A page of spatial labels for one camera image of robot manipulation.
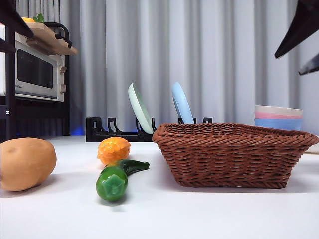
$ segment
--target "light blue plate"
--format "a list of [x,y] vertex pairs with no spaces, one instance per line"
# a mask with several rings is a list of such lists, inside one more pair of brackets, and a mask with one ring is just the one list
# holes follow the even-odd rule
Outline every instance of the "light blue plate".
[[178,116],[182,118],[184,124],[194,124],[193,115],[191,114],[186,95],[179,82],[174,83],[172,93]]
[[255,119],[255,126],[285,130],[300,130],[302,119]]

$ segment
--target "wooden board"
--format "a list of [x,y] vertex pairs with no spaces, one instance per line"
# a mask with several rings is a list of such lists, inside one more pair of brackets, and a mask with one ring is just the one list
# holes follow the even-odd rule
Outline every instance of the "wooden board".
[[55,32],[40,22],[27,22],[28,27],[34,34],[34,39],[43,41],[59,55],[76,55],[78,50],[75,47],[68,47],[68,43],[63,39],[56,39]]

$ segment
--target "microwave door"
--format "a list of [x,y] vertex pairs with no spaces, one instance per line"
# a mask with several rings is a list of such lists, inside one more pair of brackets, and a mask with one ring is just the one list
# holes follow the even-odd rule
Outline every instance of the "microwave door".
[[57,62],[16,42],[17,94],[57,99]]

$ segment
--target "gray curtain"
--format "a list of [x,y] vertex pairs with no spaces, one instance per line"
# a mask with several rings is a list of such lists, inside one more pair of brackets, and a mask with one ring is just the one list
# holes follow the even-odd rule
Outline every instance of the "gray curtain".
[[127,89],[135,82],[156,124],[177,122],[179,81],[199,120],[254,124],[254,105],[304,110],[302,130],[319,134],[318,74],[298,69],[319,52],[318,33],[280,59],[274,52],[296,0],[61,0],[71,57],[71,127],[85,116],[117,117],[133,131]]
[[15,0],[15,7],[22,17],[41,13],[44,21],[60,22],[60,0]]

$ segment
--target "blue light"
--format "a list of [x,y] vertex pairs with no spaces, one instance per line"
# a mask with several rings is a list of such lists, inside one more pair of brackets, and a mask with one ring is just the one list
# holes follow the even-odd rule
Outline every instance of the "blue light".
[[71,135],[84,135],[84,131],[82,127],[77,127],[75,130],[71,132]]

